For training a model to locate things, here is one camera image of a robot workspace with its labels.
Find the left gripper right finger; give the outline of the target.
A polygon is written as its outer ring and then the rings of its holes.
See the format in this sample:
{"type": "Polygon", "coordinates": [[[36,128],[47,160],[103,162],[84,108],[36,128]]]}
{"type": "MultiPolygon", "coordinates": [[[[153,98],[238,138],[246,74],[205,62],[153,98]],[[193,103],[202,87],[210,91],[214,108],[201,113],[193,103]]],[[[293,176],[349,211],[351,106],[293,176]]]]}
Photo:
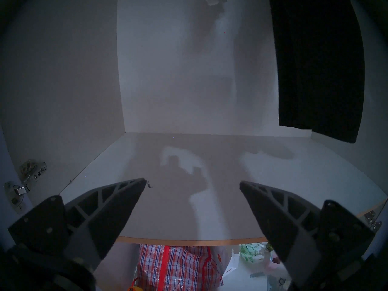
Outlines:
{"type": "Polygon", "coordinates": [[[335,284],[352,276],[375,234],[340,203],[318,208],[281,189],[241,181],[239,189],[294,284],[335,284]]]}

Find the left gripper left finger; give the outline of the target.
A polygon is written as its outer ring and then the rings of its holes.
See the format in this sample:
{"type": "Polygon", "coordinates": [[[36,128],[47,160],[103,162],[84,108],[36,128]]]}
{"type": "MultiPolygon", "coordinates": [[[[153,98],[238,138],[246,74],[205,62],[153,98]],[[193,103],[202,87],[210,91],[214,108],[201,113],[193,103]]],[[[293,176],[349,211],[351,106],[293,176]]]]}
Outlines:
{"type": "Polygon", "coordinates": [[[82,260],[95,270],[124,229],[147,185],[144,178],[92,189],[68,203],[51,196],[12,224],[19,263],[43,269],[69,268],[82,260]]]}

